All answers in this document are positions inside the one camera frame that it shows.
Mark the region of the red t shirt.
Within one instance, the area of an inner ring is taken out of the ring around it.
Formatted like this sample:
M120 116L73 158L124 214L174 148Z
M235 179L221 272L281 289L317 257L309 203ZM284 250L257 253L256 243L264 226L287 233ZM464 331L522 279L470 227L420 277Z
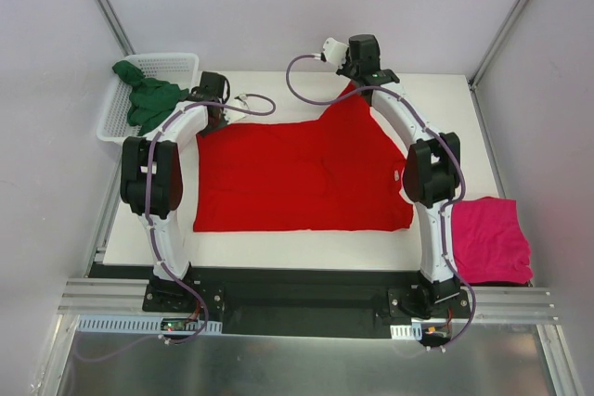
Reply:
M196 232L408 229L406 158L354 87L312 121L198 136Z

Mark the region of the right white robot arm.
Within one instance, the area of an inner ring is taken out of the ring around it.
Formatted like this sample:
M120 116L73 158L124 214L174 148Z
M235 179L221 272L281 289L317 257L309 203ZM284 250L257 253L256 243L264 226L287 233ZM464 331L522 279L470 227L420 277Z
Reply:
M329 38L322 54L407 145L402 186L419 218L421 261L419 282L398 299L398 308L421 319L439 316L460 293L451 219L453 204L466 191L459 138L430 124L407 98L398 76L381 68L375 36L355 35L346 44Z

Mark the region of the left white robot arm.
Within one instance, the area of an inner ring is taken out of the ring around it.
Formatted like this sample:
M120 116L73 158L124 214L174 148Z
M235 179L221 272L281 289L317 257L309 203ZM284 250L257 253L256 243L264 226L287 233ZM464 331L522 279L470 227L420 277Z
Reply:
M123 141L121 199L145 228L153 274L172 281L163 297L179 312L190 309L197 298L194 286L183 280L190 261L177 219L183 197L180 151L196 134L224 121L222 106L229 98L228 79L205 71L189 98L166 113L152 131Z

